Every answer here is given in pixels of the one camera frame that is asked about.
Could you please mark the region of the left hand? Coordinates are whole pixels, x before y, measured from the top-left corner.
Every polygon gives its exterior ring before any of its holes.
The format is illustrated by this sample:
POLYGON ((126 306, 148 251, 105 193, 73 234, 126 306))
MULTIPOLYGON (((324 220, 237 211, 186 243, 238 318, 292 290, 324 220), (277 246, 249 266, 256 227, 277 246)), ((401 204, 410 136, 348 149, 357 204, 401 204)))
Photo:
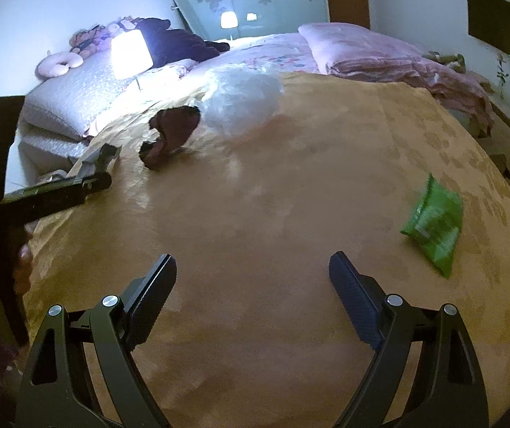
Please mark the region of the left hand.
POLYGON ((16 295, 22 296, 31 289, 32 260, 34 260, 34 256, 29 241, 32 239, 32 233, 27 228, 20 227, 11 233, 11 239, 12 241, 24 242, 11 261, 14 292, 16 295))

